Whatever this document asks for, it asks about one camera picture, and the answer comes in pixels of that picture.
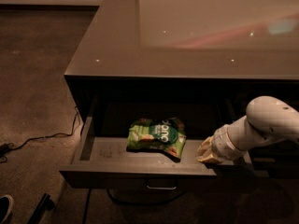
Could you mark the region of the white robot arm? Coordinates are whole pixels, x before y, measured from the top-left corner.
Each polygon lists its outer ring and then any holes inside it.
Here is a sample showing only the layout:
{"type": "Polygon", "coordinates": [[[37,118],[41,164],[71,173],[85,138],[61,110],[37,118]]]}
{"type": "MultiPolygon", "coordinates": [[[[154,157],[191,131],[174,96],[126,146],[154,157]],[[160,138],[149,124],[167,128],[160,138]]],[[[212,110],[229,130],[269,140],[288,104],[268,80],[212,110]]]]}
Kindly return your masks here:
{"type": "Polygon", "coordinates": [[[299,143],[299,112],[272,96],[259,96],[246,107],[246,115],[225,124],[197,149],[203,163],[222,163],[243,157],[254,147],[280,141],[299,143]]]}

